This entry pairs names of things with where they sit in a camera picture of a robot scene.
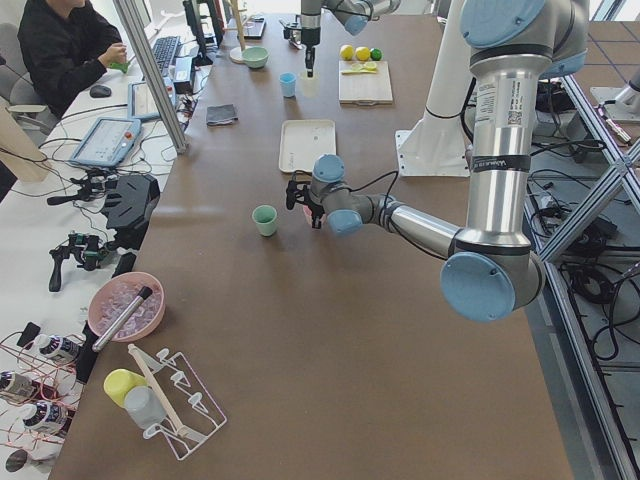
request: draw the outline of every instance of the yellow cup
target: yellow cup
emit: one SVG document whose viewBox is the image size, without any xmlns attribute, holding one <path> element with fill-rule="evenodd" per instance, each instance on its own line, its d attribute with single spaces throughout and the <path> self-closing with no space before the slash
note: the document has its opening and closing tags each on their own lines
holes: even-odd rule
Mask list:
<svg viewBox="0 0 640 480">
<path fill-rule="evenodd" d="M 120 408 L 124 408 L 124 397 L 133 387 L 144 387 L 147 381 L 142 375 L 124 368 L 114 370 L 104 379 L 102 388 Z"/>
</svg>

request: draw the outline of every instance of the person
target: person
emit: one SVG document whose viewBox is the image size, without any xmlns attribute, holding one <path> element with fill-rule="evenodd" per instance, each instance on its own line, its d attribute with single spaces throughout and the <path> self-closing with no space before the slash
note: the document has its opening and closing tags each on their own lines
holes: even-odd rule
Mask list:
<svg viewBox="0 0 640 480">
<path fill-rule="evenodd" d="M 27 0 L 18 40 L 36 92 L 58 118 L 112 63 L 125 63 L 118 29 L 89 0 Z"/>
</svg>

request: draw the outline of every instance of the computer mouse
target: computer mouse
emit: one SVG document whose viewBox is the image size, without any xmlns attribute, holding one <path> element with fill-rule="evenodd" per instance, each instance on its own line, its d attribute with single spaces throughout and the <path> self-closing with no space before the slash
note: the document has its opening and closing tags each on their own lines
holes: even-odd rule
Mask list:
<svg viewBox="0 0 640 480">
<path fill-rule="evenodd" d="M 89 90 L 89 95 L 91 95 L 92 98 L 110 97 L 111 89 L 106 85 L 94 85 L 91 87 L 91 90 Z"/>
</svg>

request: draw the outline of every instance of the pink bowl of ice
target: pink bowl of ice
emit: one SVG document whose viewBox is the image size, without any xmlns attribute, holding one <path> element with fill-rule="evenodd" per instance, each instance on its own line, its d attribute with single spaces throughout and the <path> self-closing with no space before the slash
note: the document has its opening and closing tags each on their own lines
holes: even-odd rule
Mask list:
<svg viewBox="0 0 640 480">
<path fill-rule="evenodd" d="M 93 296 L 89 305 L 89 327 L 102 335 L 120 316 L 142 287 L 153 293 L 113 336 L 115 342 L 133 342 L 155 330 L 164 315 L 164 289 L 156 277 L 144 272 L 128 272 L 109 280 Z"/>
</svg>

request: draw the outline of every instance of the blue joint cover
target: blue joint cover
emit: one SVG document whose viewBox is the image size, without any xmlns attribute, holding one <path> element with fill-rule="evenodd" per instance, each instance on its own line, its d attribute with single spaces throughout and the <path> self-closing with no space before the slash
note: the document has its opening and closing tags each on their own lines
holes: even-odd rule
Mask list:
<svg viewBox="0 0 640 480">
<path fill-rule="evenodd" d="M 544 4 L 545 0 L 467 0 L 460 31 L 474 48 L 499 47 L 522 33 Z"/>
<path fill-rule="evenodd" d="M 323 155 L 313 166 L 313 176 L 324 183 L 339 182 L 344 177 L 344 162 L 337 155 Z"/>
<path fill-rule="evenodd" d="M 339 237 L 354 233 L 362 227 L 362 217 L 355 210 L 334 210 L 327 221 L 333 233 Z"/>
<path fill-rule="evenodd" d="M 586 58 L 587 51 L 585 50 L 572 57 L 553 62 L 547 71 L 540 75 L 540 79 L 545 80 L 547 78 L 564 77 L 565 75 L 576 73 L 584 66 Z"/>
<path fill-rule="evenodd" d="M 511 280 L 500 265 L 475 252 L 452 255 L 440 272 L 440 286 L 449 305 L 476 322 L 506 317 L 516 301 Z"/>
<path fill-rule="evenodd" d="M 345 23 L 344 29 L 354 37 L 367 26 L 368 20 L 362 15 L 352 15 Z"/>
</svg>

